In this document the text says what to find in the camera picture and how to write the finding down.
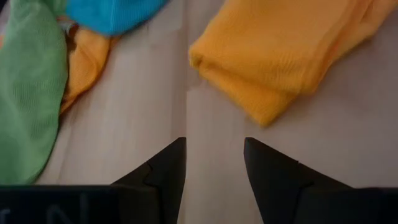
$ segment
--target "fabric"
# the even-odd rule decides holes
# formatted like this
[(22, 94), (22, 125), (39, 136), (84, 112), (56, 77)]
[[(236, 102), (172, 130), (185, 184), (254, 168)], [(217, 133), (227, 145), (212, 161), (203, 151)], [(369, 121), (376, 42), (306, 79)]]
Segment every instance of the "fabric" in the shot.
[(57, 136), (67, 80), (56, 1), (12, 0), (0, 50), (0, 184), (31, 183)]
[(73, 47), (69, 50), (69, 79), (63, 96), (61, 113), (90, 89), (100, 77), (106, 64), (109, 51), (119, 37), (107, 38), (85, 28), (79, 28), (69, 40)]
[(67, 15), (105, 35), (118, 35), (150, 19), (167, 0), (69, 0)]
[(371, 37), (396, 0), (227, 0), (190, 63), (259, 124), (314, 93), (328, 67)]

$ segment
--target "light wood surface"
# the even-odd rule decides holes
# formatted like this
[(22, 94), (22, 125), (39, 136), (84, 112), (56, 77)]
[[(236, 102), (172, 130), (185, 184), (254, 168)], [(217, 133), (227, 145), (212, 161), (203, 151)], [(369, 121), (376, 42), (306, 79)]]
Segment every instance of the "light wood surface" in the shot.
[(180, 223), (261, 223), (243, 161), (253, 136), (353, 187), (397, 187), (398, 12), (264, 129), (188, 66), (189, 44), (222, 2), (172, 0), (125, 35), (63, 118), (38, 183), (109, 184), (186, 136)]

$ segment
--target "crumpled cloth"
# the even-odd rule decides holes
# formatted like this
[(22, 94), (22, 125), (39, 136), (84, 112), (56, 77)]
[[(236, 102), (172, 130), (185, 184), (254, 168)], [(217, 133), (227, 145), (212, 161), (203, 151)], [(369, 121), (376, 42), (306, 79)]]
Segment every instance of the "crumpled cloth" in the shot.
[(62, 3), (12, 0), (0, 49), (0, 184), (41, 173), (58, 131), (67, 47), (56, 20)]

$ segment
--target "wooden table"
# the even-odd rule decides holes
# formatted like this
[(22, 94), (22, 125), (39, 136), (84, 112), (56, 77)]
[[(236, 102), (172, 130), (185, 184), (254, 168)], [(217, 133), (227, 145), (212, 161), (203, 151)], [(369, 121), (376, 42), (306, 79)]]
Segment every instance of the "wooden table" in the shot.
[(397, 187), (398, 11), (314, 96), (263, 129), (188, 66), (188, 46), (221, 4), (172, 0), (125, 35), (63, 118), (38, 183), (109, 184), (186, 136), (180, 223), (261, 223), (243, 161), (244, 137), (253, 136), (353, 187)]

